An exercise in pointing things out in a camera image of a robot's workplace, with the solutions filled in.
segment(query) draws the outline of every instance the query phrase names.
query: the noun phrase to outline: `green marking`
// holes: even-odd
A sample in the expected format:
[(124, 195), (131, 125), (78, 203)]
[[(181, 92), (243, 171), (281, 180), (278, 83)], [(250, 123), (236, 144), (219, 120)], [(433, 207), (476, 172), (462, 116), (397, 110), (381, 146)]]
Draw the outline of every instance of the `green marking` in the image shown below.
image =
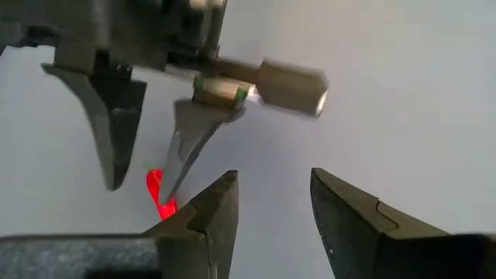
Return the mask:
[(238, 91), (236, 91), (236, 100), (238, 102), (244, 102), (247, 96), (248, 89), (238, 88)]
[(146, 170), (147, 170), (147, 172), (146, 172), (147, 174), (148, 174), (149, 172), (151, 172), (151, 171), (153, 171), (153, 170), (155, 170), (155, 169), (156, 169), (156, 167), (152, 167), (152, 166), (151, 166), (150, 164), (148, 164), (147, 162), (144, 162), (144, 165), (145, 165), (145, 168), (146, 168)]
[(199, 90), (203, 90), (203, 86), (205, 85), (205, 81), (202, 77), (195, 78), (195, 88)]

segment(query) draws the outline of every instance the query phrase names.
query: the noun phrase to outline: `black metal jaw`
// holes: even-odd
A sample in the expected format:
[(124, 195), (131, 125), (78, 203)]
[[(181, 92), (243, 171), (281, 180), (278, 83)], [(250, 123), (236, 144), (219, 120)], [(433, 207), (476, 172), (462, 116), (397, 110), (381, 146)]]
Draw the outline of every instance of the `black metal jaw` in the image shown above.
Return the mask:
[(5, 279), (227, 279), (237, 226), (237, 172), (231, 170), (143, 235), (0, 239), (0, 274)]
[(336, 279), (496, 278), (493, 236), (451, 236), (322, 169), (311, 193)]
[(118, 189), (126, 177), (145, 97), (146, 83), (106, 52), (73, 40), (59, 42), (55, 63), (43, 69), (59, 78), (81, 101), (93, 131), (105, 185)]

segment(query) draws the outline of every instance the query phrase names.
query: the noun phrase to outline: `metal tool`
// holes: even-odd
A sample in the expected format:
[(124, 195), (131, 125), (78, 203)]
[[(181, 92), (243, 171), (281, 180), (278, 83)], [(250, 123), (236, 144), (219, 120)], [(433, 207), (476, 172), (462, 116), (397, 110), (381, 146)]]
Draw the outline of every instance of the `metal tool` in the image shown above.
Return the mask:
[(226, 172), (142, 235), (0, 239), (2, 278), (229, 278), (237, 172)]
[[(232, 117), (225, 114), (242, 111), (245, 95), (312, 117), (320, 115), (326, 99), (320, 71), (218, 58), (226, 5), (202, 0), (0, 0), (0, 45), (56, 48), (53, 64), (43, 68), (81, 100), (111, 191), (126, 176), (146, 90), (145, 83), (131, 80), (133, 66), (195, 72), (191, 105), (174, 108), (181, 118), (164, 170), (164, 189), (174, 191), (208, 138)], [(233, 88), (242, 88), (242, 99), (233, 99), (239, 97)], [(169, 195), (163, 193), (162, 201)]]
[(322, 112), (327, 85), (318, 71), (269, 62), (263, 62), (259, 70), (245, 64), (216, 63), (214, 67), (206, 67), (214, 69), (210, 74), (195, 77), (192, 100), (181, 100), (174, 105), (176, 126), (164, 166), (162, 204), (179, 188), (214, 132), (224, 122), (243, 114), (247, 99), (260, 99), (264, 104), (312, 117)]
[(336, 279), (496, 278), (496, 236), (451, 236), (321, 169), (311, 193)]

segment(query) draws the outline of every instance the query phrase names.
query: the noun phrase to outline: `silver metal part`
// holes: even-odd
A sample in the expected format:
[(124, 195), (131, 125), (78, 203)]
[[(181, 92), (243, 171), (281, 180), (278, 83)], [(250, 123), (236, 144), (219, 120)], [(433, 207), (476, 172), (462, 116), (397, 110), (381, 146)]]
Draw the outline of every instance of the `silver metal part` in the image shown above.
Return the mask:
[(244, 107), (252, 84), (221, 77), (206, 77), (202, 74), (195, 78), (193, 102), (237, 112)]
[(321, 71), (264, 61), (257, 90), (265, 104), (319, 117), (328, 85)]
[(191, 100), (174, 103), (176, 127), (167, 151), (160, 187), (160, 203), (166, 204), (179, 188), (191, 165), (214, 132), (233, 114)]

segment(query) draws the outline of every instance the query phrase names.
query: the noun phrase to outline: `white background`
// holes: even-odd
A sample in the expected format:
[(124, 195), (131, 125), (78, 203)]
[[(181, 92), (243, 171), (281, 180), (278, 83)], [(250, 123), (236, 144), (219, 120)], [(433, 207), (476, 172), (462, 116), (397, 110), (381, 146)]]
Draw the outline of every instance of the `white background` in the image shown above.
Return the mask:
[[(232, 278), (329, 278), (309, 195), (312, 167), (452, 233), (496, 231), (496, 2), (230, 0), (221, 55), (325, 69), (319, 121), (251, 104), (212, 138), (182, 201), (239, 170)], [(40, 63), (0, 57), (0, 233), (137, 233), (158, 222), (173, 100), (191, 85), (151, 71), (133, 161), (108, 193), (78, 100)]]

